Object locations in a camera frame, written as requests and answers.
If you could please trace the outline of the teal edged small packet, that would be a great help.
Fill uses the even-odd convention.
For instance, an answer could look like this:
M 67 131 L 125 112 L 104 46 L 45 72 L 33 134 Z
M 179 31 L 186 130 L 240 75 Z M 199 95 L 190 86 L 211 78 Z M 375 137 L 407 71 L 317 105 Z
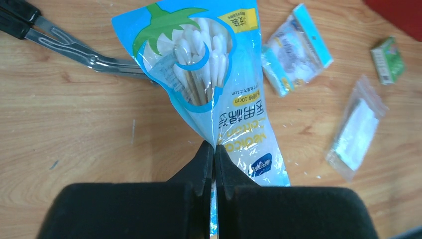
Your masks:
M 331 65 L 333 57 L 303 3 L 262 46 L 261 62 L 279 97 L 308 84 Z

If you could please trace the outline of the blue cotton swab packet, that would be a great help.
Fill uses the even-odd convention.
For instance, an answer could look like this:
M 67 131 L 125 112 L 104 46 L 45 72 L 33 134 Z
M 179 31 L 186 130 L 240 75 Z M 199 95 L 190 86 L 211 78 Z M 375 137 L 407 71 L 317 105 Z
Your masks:
M 254 0 L 161 0 L 111 20 L 183 120 L 261 186 L 289 186 L 266 112 Z

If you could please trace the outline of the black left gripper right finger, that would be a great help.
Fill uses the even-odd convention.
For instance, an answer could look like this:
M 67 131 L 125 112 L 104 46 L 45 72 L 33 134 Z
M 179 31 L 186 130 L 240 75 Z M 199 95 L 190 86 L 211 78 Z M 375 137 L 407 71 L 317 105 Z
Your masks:
M 222 145 L 214 154 L 221 239 L 376 239 L 366 206 L 342 187 L 264 187 Z

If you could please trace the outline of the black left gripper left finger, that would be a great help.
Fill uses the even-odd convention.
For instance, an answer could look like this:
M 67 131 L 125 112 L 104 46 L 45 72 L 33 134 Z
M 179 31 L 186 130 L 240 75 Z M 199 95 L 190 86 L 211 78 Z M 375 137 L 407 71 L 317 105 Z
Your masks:
M 75 183 L 54 199 L 39 239 L 207 239 L 213 146 L 166 182 Z

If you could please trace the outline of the black red medicine case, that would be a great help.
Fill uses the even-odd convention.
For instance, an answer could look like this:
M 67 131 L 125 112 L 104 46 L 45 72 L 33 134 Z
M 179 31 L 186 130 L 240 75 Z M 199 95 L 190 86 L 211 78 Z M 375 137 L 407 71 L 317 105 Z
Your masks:
M 416 41 L 422 41 L 422 0 L 364 0 L 364 3 Z

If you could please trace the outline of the black handled scissors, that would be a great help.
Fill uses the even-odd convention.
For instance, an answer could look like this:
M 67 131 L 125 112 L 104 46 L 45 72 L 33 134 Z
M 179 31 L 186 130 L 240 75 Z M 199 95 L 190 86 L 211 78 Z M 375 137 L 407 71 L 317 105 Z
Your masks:
M 25 0 L 0 2 L 0 30 L 19 40 L 30 40 L 88 68 L 105 74 L 151 80 L 134 60 L 104 56 L 42 16 Z

